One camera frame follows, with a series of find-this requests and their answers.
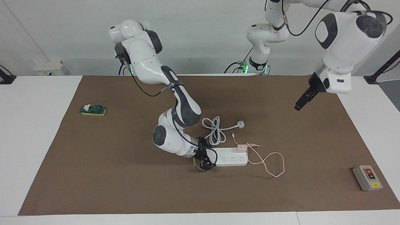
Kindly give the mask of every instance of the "coiled white cable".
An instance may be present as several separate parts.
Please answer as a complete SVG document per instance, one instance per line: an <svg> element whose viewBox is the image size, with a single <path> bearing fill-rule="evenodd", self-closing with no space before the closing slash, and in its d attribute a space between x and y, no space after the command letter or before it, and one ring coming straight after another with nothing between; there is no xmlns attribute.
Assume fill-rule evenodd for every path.
<svg viewBox="0 0 400 225"><path fill-rule="evenodd" d="M207 126L204 124L204 121L209 121L210 126ZM210 120L209 118L204 118L201 123L205 128L211 129L211 132L205 137L206 139L208 138L208 142L210 145L219 145L220 143L224 143L226 141L226 136L223 131L230 130L236 127L243 128L244 127L244 122L239 121L235 126L233 127L228 127L228 128L220 128L220 122L221 119L219 116L216 116L213 120Z"/></svg>

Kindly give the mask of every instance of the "white robot link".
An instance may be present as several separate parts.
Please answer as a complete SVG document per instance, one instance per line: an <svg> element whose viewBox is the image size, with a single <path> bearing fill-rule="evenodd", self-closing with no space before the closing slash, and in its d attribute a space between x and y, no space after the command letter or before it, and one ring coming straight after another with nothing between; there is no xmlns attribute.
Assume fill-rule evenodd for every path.
<svg viewBox="0 0 400 225"><path fill-rule="evenodd" d="M310 88L296 102L295 109L300 110L319 92L350 92L351 71L380 41L387 23L384 12L370 10L362 0L268 0L265 18L269 23L247 29L247 39L253 45L246 62L248 72L262 74L270 55L266 45L288 38L291 31L285 11L295 3L334 11L316 27L315 37L326 52L309 79Z"/></svg>
<svg viewBox="0 0 400 225"><path fill-rule="evenodd" d="M199 122L201 109L172 69L160 63L157 54L162 45L158 35L138 21L125 20L112 26L109 36L116 44L116 58L131 75L135 73L145 84L166 84L176 98L176 104L158 118L158 126L153 131L154 144L164 151L199 159L203 170L212 169L216 162L207 156L206 148L210 147L207 141L183 133L183 129Z"/></svg>

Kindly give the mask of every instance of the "brown table mat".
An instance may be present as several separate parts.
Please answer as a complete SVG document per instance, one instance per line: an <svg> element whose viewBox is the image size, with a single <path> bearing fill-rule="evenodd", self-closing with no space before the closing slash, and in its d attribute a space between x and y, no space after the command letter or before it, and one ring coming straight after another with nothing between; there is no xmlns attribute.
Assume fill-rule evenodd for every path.
<svg viewBox="0 0 400 225"><path fill-rule="evenodd" d="M192 159L157 148L158 117L175 104L172 93L145 96L129 76L84 76L43 160L19 215L221 213L399 209L357 129L335 94L319 94L293 109L308 76L180 77L202 108L221 117L219 147L255 143L262 156L281 152L286 172L268 175L262 164L217 167L199 173ZM145 85L156 93L163 85ZM104 117L83 116L85 104L107 107ZM201 123L185 132L205 136ZM250 152L249 157L257 161ZM351 168L372 165L383 184L361 191ZM267 166L282 169L280 157Z"/></svg>

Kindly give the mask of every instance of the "white table surface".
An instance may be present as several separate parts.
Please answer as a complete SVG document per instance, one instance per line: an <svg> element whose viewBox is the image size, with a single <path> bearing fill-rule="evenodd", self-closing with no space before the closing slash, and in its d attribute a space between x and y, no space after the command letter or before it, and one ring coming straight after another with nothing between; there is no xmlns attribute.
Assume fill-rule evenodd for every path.
<svg viewBox="0 0 400 225"><path fill-rule="evenodd" d="M17 216L81 78L20 76L0 86L0 225L400 224L400 210ZM378 85L352 77L352 87L339 98L399 199L400 112Z"/></svg>

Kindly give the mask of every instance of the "power strip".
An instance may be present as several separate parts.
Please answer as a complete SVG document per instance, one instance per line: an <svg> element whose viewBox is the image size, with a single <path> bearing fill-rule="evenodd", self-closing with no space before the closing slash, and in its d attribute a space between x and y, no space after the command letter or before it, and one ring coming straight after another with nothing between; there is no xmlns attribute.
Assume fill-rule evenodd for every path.
<svg viewBox="0 0 400 225"><path fill-rule="evenodd" d="M237 148L213 148L218 154L218 167L234 167L247 165L247 153L237 153ZM207 149L207 155L215 162L215 153Z"/></svg>

